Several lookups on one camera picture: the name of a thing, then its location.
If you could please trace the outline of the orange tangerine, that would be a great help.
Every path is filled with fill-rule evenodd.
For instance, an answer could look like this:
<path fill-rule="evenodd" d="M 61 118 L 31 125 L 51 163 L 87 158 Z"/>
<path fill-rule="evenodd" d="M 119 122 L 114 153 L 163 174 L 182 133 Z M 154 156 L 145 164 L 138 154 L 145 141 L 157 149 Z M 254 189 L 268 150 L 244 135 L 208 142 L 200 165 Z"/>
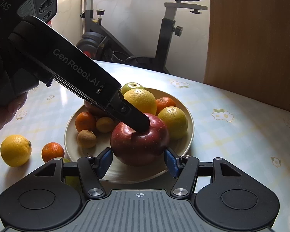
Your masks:
<path fill-rule="evenodd" d="M 43 147 L 41 156 L 45 163 L 57 157 L 63 158 L 64 149 L 59 143 L 50 142 Z"/>

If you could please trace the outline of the beige round plate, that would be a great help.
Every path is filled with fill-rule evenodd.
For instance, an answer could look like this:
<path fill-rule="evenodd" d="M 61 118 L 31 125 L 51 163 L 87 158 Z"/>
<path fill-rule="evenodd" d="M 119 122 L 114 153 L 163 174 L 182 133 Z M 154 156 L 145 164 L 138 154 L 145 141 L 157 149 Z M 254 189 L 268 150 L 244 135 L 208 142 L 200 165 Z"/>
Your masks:
<path fill-rule="evenodd" d="M 84 156 L 97 156 L 110 147 L 113 162 L 103 180 L 138 183 L 167 171 L 163 154 L 171 148 L 178 156 L 187 154 L 194 136 L 192 115 L 174 96 L 157 89 L 126 93 L 150 120 L 149 129 L 136 132 L 126 124 L 85 103 L 66 127 L 64 146 L 68 158 L 76 162 Z"/>

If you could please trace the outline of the big yellow citrus on plate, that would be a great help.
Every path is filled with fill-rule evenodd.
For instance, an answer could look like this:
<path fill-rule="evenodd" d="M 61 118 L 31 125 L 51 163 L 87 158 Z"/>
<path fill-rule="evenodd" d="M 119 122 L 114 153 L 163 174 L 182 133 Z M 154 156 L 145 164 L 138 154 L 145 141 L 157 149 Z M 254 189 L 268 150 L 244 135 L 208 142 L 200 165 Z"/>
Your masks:
<path fill-rule="evenodd" d="M 131 89 L 124 94 L 124 99 L 141 112 L 156 115 L 156 99 L 151 92 L 145 89 Z"/>

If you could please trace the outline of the tangerine on plate left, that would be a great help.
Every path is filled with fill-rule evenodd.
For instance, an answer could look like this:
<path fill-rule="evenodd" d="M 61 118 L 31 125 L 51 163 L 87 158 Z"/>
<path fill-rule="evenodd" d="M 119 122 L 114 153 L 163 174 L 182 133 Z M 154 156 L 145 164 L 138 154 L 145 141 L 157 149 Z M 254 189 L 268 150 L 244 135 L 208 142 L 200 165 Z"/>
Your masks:
<path fill-rule="evenodd" d="M 96 118 L 90 112 L 81 112 L 75 120 L 75 127 L 78 132 L 96 130 Z"/>

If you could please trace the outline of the small green apple on plate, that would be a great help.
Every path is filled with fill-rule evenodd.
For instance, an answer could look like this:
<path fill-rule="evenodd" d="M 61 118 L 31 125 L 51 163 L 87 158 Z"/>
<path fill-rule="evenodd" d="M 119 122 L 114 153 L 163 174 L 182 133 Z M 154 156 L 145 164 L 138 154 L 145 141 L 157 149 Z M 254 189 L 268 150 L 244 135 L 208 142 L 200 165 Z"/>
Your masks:
<path fill-rule="evenodd" d="M 129 90 L 131 89 L 143 89 L 144 87 L 136 82 L 129 82 L 126 83 L 122 88 L 121 88 L 121 93 L 122 95 L 124 95 L 125 93 L 127 93 Z"/>

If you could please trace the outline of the yellow orange fruit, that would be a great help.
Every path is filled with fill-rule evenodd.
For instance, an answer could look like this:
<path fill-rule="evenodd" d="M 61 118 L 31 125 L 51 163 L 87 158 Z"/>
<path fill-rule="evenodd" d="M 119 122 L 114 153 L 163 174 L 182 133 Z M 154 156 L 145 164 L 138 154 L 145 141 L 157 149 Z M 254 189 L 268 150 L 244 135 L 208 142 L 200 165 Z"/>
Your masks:
<path fill-rule="evenodd" d="M 0 154 L 10 167 L 24 165 L 30 158 L 32 144 L 22 135 L 10 135 L 1 143 Z"/>

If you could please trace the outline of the wooden door panel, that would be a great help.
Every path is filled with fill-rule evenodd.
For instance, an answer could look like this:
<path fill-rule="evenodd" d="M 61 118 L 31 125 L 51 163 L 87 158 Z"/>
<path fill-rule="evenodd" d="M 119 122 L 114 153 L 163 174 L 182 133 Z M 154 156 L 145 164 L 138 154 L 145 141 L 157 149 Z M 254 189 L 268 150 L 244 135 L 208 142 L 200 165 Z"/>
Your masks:
<path fill-rule="evenodd" d="M 290 0 L 210 0 L 204 82 L 290 111 Z"/>

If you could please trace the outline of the tangerine on plate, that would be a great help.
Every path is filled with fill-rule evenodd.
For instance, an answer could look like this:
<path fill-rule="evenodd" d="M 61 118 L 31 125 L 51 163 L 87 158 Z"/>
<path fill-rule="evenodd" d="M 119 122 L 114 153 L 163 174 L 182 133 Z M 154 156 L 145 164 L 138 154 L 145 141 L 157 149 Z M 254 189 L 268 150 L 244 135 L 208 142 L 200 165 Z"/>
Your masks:
<path fill-rule="evenodd" d="M 78 132 L 96 130 L 96 118 L 90 112 L 81 112 L 75 120 L 75 127 Z"/>
<path fill-rule="evenodd" d="M 177 106 L 175 101 L 173 101 L 173 99 L 169 98 L 169 97 L 162 97 L 162 98 L 158 98 L 155 100 L 156 105 L 157 105 L 157 111 L 156 111 L 156 115 L 158 115 L 160 113 L 160 111 L 162 111 L 164 108 L 169 107 L 169 106 Z"/>

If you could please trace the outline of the red apple on plate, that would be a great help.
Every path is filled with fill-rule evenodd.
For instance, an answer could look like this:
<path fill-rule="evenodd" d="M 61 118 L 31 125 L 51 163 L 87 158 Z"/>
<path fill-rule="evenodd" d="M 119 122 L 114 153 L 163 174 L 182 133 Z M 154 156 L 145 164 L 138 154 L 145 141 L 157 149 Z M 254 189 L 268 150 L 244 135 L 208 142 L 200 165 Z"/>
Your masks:
<path fill-rule="evenodd" d="M 93 116 L 102 117 L 107 116 L 107 113 L 102 111 L 100 108 L 91 105 L 90 102 L 84 100 L 84 106 L 86 107 L 87 111 L 90 112 Z"/>

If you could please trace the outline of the yellow-green orange fruit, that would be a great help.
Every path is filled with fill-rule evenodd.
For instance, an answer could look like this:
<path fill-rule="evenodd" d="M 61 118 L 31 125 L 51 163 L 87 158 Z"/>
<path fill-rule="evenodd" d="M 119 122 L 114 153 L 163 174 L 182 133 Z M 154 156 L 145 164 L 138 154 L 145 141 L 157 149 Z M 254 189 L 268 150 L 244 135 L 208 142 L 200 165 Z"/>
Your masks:
<path fill-rule="evenodd" d="M 186 134 L 188 119 L 180 108 L 175 106 L 165 107 L 159 112 L 158 117 L 167 126 L 171 140 L 179 140 Z"/>

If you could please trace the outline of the large red apple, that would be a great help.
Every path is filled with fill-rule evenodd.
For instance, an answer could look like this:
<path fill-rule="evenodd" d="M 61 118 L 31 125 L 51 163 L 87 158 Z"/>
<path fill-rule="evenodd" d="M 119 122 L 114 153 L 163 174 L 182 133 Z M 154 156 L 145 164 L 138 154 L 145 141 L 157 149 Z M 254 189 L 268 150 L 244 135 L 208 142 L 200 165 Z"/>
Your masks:
<path fill-rule="evenodd" d="M 146 115 L 150 121 L 146 132 L 136 132 L 120 122 L 111 134 L 112 151 L 126 165 L 148 165 L 156 161 L 169 145 L 170 136 L 165 123 L 155 115 Z"/>

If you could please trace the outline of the brown kiwi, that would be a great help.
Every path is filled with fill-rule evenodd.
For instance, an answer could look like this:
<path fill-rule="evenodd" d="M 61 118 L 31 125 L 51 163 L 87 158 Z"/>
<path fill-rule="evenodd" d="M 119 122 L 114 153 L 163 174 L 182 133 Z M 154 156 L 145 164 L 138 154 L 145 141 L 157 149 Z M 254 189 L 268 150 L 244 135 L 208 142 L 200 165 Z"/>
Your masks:
<path fill-rule="evenodd" d="M 101 117 L 96 122 L 96 129 L 104 134 L 113 131 L 115 126 L 115 122 L 109 117 Z"/>
<path fill-rule="evenodd" d="M 77 143 L 81 148 L 89 149 L 96 145 L 97 138 L 92 131 L 82 130 L 77 135 Z"/>

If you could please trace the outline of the tangerine on plate right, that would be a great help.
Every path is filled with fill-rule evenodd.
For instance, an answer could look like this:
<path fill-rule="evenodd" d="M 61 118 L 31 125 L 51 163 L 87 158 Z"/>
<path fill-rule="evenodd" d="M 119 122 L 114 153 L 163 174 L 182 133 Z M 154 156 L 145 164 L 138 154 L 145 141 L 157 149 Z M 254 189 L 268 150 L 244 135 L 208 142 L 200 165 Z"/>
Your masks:
<path fill-rule="evenodd" d="M 157 111 L 156 111 L 156 115 L 158 115 L 160 113 L 160 111 L 162 111 L 164 108 L 169 107 L 169 106 L 177 106 L 175 101 L 173 101 L 173 99 L 169 98 L 169 97 L 162 97 L 162 98 L 158 98 L 155 100 L 156 105 L 157 105 Z"/>

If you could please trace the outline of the black exercise bike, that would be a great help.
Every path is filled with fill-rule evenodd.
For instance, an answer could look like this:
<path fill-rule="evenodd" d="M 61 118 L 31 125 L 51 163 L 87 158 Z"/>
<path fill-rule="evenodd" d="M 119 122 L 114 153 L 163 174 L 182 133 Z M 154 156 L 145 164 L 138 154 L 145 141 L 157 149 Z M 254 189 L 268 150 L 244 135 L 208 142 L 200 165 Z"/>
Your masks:
<path fill-rule="evenodd" d="M 103 9 L 102 25 L 134 55 L 153 57 L 158 43 L 164 4 L 167 0 L 93 0 L 94 9 Z M 210 11 L 193 14 L 178 9 L 175 23 L 183 27 L 173 36 L 166 63 L 178 77 L 202 81 L 207 59 Z"/>

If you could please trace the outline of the brown kiwi on plate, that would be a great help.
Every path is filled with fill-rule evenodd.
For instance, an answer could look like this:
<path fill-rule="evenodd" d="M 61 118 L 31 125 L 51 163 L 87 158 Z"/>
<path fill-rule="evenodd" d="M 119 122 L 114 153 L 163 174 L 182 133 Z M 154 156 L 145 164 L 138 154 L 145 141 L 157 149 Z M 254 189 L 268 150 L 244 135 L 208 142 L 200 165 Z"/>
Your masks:
<path fill-rule="evenodd" d="M 77 135 L 77 143 L 81 148 L 89 149 L 96 145 L 97 138 L 92 131 L 82 130 Z"/>

